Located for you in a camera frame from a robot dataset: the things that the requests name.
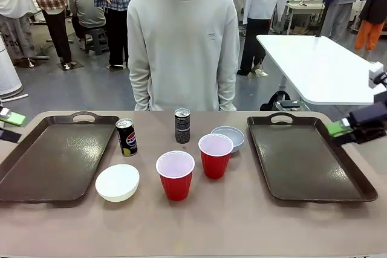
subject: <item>gray hoodie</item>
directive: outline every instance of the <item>gray hoodie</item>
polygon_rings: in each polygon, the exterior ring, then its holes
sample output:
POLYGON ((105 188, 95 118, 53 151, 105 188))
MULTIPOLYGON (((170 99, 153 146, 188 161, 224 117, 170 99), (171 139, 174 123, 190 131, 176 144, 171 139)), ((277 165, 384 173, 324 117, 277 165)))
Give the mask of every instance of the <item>gray hoodie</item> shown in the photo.
POLYGON ((94 0, 70 0, 70 10, 83 27, 102 27, 106 24, 103 8, 95 7, 94 0))

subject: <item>black stool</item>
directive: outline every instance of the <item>black stool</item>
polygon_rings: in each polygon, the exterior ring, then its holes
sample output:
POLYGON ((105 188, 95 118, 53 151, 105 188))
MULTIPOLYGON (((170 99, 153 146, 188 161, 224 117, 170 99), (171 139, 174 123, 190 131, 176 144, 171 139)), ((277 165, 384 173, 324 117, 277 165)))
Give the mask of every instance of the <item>black stool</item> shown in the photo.
POLYGON ((86 34, 91 35, 93 41, 85 44, 85 52, 88 54, 89 51, 95 51, 96 55, 99 56, 102 54, 102 51, 108 50, 108 38, 106 36, 105 30, 103 28, 92 28, 87 30, 86 34), (101 44, 99 36, 103 35, 103 43, 101 44))

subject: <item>black tray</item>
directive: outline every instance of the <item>black tray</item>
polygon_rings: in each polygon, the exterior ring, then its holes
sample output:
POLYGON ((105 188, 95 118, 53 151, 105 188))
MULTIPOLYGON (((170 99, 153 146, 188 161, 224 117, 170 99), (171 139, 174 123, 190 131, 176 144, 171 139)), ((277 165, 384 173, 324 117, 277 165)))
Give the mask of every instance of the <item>black tray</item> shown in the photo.
POLYGON ((249 117, 247 123, 274 197, 309 202, 377 199, 375 188, 344 149, 332 142, 320 119, 278 112, 249 117), (291 123, 273 123, 277 116, 291 118, 291 123))
POLYGON ((118 120, 91 112, 44 118, 0 164, 0 201, 59 202, 81 197, 118 120), (79 115, 95 120, 75 122, 79 115))

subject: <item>can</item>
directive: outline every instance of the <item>can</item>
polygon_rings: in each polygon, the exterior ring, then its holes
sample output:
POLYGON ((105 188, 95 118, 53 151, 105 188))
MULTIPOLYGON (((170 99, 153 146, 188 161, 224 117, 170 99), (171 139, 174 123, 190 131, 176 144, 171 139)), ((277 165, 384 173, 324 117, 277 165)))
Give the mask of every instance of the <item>can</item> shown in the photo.
POLYGON ((175 111, 175 137, 178 143, 187 143, 189 141, 190 115, 190 110, 185 108, 175 111))
POLYGON ((121 152, 123 156, 132 156, 137 153, 137 140, 135 139, 133 120, 125 118, 116 122, 115 128, 119 135, 121 152))

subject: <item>cup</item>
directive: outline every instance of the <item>cup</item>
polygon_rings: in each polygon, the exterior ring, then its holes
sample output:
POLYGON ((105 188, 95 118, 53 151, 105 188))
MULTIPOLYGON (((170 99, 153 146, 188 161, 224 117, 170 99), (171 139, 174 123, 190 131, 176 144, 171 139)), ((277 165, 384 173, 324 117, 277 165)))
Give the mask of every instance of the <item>cup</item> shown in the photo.
POLYGON ((212 179, 221 178, 233 150, 232 140, 222 134, 207 134, 200 138, 199 148, 206 176, 212 179))
POLYGON ((195 160, 183 151, 170 151, 160 156, 156 170, 165 194, 171 201, 182 201, 188 196, 195 160))

